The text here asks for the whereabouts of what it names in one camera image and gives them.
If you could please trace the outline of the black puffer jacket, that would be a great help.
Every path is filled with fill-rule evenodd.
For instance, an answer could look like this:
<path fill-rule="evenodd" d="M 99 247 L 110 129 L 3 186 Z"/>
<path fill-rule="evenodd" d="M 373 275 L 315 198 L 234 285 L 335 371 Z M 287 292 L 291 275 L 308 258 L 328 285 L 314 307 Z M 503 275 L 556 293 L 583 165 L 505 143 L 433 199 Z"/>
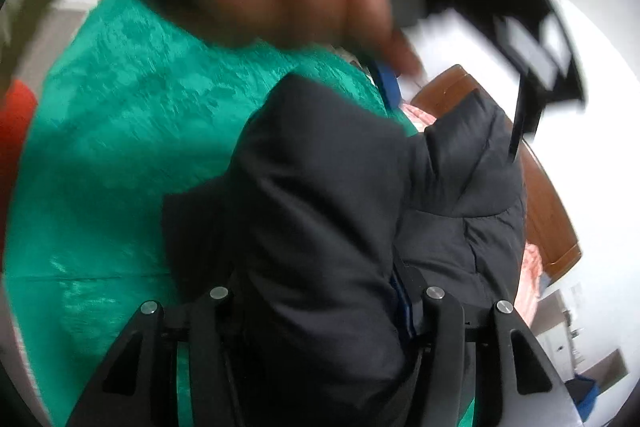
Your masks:
<path fill-rule="evenodd" d="M 518 288 L 525 191 L 503 110 L 472 92 L 422 133 L 289 75 L 226 171 L 163 203 L 186 299 L 224 286 L 247 426 L 400 426 L 422 361 L 396 260 L 462 303 Z"/>

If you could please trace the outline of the black and blue clothes pile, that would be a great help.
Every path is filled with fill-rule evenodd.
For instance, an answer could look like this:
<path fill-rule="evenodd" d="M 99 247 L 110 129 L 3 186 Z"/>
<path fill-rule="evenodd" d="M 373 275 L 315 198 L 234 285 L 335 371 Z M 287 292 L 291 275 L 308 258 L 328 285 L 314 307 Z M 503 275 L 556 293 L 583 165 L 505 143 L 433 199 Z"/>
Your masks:
<path fill-rule="evenodd" d="M 574 406 L 584 423 L 591 415 L 600 393 L 595 379 L 576 374 L 564 383 L 567 392 L 573 400 Z"/>

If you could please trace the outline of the white bedside cabinet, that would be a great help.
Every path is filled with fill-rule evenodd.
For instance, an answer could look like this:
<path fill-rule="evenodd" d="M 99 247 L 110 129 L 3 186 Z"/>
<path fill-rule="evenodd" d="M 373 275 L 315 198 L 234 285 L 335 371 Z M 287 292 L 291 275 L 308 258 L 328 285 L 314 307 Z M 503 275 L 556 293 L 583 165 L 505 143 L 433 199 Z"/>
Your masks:
<path fill-rule="evenodd" d="M 561 291 L 552 291 L 539 301 L 530 329 L 562 381 L 572 379 L 577 366 L 573 314 Z"/>

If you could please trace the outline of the pink striped bed sheet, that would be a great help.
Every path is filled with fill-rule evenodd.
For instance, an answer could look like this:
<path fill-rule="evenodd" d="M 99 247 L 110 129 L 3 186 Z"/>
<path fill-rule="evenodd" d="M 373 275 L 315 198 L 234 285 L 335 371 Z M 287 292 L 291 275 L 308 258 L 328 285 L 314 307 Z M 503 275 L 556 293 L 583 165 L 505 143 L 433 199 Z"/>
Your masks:
<path fill-rule="evenodd" d="M 423 132 L 437 120 L 436 117 L 426 113 L 425 110 L 406 102 L 400 104 L 400 109 L 419 132 Z M 542 259 L 539 248 L 535 244 L 526 242 L 514 308 L 518 310 L 518 313 L 528 326 L 533 325 L 538 310 L 541 277 Z"/>

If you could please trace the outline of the brown wooden headboard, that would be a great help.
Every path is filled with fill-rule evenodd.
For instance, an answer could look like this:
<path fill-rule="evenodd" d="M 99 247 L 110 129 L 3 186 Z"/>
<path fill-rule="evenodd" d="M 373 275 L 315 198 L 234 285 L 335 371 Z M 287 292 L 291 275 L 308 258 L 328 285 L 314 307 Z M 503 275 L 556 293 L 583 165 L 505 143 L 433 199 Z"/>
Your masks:
<path fill-rule="evenodd" d="M 582 257 L 578 239 L 560 196 L 527 143 L 521 139 L 520 153 L 528 195 L 527 238 L 538 246 L 544 271 L 559 280 Z"/>

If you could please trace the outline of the green bed blanket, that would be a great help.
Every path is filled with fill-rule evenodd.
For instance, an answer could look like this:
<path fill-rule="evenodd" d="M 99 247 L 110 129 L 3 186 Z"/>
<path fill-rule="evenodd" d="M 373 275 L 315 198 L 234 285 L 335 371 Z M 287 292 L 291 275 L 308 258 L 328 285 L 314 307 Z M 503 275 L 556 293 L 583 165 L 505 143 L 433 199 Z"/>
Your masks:
<path fill-rule="evenodd" d="M 223 174 L 250 116 L 289 75 L 413 134 L 330 51 L 206 46 L 137 0 L 102 0 L 53 65 L 10 204 L 6 289 L 55 425 L 140 303 L 197 299 L 171 273 L 164 199 Z"/>

